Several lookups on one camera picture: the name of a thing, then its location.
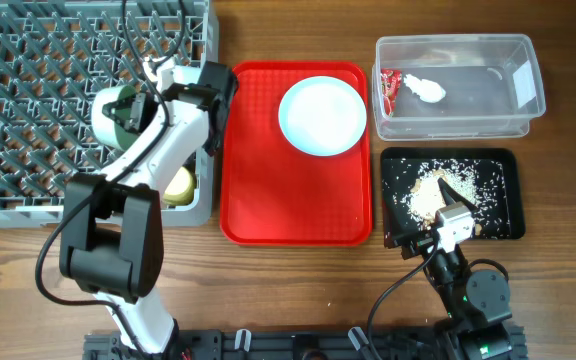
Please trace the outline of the green plastic bowl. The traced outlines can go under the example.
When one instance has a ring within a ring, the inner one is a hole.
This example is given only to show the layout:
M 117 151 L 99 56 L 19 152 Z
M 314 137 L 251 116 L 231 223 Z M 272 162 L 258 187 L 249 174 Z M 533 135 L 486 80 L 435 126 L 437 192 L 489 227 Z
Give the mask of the green plastic bowl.
M 106 103 L 124 97 L 131 97 L 136 93 L 136 89 L 131 85 L 109 87 L 97 93 L 92 106 L 91 125 L 99 143 L 114 149 L 127 151 L 137 140 L 137 134 L 129 133 L 125 128 L 116 125 L 102 113 L 102 106 Z

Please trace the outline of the food scraps and rice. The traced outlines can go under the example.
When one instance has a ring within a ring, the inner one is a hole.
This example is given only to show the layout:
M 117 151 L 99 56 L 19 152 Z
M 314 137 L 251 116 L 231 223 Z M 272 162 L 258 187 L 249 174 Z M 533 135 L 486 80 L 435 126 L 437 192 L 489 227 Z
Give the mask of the food scraps and rice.
M 389 211 L 407 232 L 431 225 L 450 204 L 471 205 L 477 238 L 509 235 L 510 219 L 503 166 L 486 159 L 392 159 L 384 182 Z

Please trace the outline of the yellow plastic cup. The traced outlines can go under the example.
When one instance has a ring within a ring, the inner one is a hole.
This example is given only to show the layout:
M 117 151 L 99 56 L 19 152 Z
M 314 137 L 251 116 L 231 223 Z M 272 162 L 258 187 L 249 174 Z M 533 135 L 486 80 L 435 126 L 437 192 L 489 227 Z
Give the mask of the yellow plastic cup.
M 181 167 L 165 189 L 163 202 L 171 206 L 191 204 L 196 185 L 195 175 L 187 167 Z

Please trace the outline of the white tissue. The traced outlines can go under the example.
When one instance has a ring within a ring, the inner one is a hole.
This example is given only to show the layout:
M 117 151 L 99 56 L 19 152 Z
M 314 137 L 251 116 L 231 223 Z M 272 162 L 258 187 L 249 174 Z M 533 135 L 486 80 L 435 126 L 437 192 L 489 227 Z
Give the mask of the white tissue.
M 438 103 L 446 96 L 446 91 L 437 82 L 428 79 L 420 79 L 411 74 L 406 74 L 403 81 L 404 85 L 423 102 Z

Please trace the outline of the red snack wrapper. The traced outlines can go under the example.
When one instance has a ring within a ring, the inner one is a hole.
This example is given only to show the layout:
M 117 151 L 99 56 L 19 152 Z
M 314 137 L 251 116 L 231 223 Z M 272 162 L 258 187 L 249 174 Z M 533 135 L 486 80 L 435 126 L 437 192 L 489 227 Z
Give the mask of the red snack wrapper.
M 392 116 L 396 108 L 396 97 L 402 83 L 402 73 L 396 69 L 381 69 L 380 83 L 384 113 L 387 116 Z

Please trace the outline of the large light blue plate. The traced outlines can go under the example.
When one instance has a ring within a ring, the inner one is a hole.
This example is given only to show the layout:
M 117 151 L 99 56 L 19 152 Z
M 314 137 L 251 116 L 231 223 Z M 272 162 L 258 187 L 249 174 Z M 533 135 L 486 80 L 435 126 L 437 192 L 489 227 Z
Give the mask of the large light blue plate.
M 313 76 L 292 85 L 278 108 L 278 125 L 297 150 L 331 157 L 349 151 L 367 126 L 365 102 L 347 82 Z

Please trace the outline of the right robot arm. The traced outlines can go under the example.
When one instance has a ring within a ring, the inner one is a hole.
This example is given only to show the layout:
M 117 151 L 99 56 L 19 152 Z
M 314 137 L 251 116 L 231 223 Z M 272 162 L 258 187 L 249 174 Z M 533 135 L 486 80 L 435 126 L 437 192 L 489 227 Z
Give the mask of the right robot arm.
M 422 258 L 418 269 L 448 315 L 431 328 L 431 351 L 438 359 L 510 359 L 515 346 L 506 324 L 512 317 L 509 274 L 490 259 L 466 260 L 460 244 L 475 235 L 476 207 L 444 178 L 437 185 L 445 205 L 434 220 L 390 241 L 403 259 Z

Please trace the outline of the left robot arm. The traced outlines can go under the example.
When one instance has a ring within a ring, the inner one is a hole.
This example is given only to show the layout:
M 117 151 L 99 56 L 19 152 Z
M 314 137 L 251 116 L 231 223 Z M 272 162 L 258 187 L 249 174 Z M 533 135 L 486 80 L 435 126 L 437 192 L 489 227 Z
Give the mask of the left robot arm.
M 97 174 L 66 186 L 59 270 L 106 307 L 119 328 L 117 357 L 183 359 L 178 322 L 156 282 L 164 258 L 162 191 L 198 150 L 222 145 L 238 83 L 232 69 L 168 62 L 154 89 L 105 88 L 93 101 L 95 130 L 124 132 L 132 143 Z

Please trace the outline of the grey dishwasher rack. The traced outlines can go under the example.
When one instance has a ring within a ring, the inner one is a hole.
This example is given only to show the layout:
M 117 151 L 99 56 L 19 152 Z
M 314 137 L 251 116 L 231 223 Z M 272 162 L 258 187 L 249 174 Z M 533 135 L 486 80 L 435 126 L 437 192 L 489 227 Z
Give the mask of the grey dishwasher rack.
M 218 36 L 206 0 L 0 1 L 0 228 L 60 221 L 69 178 L 119 157 L 91 114 L 104 88 L 144 88 L 133 49 L 198 67 Z

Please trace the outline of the black plastic tray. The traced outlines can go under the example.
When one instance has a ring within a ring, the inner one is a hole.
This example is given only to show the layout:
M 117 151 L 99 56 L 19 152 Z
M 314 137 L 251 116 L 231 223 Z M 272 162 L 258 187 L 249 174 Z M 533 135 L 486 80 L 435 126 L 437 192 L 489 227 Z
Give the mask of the black plastic tray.
M 384 246 L 432 224 L 445 205 L 443 179 L 474 206 L 477 240 L 517 240 L 525 234 L 519 172 L 504 148 L 400 148 L 380 156 Z

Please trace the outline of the clear plastic bin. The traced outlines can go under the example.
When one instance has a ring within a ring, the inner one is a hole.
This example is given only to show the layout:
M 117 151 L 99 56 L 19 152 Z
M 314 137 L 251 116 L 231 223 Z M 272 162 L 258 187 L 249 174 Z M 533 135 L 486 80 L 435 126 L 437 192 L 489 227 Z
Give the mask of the clear plastic bin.
M 392 116 L 384 113 L 380 70 L 402 73 Z M 440 84 L 446 96 L 426 103 L 406 74 Z M 385 141 L 516 138 L 546 112 L 538 59 L 524 34 L 384 36 L 375 45 L 373 113 Z

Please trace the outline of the red plastic tray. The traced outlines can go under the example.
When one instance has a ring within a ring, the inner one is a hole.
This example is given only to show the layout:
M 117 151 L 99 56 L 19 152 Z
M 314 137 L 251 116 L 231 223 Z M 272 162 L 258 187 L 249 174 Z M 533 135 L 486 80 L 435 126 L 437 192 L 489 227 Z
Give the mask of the red plastic tray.
M 279 105 L 299 81 L 330 76 L 368 97 L 366 75 L 352 62 L 248 61 L 225 135 L 220 227 L 245 246 L 357 246 L 372 231 L 370 136 L 332 157 L 292 146 Z

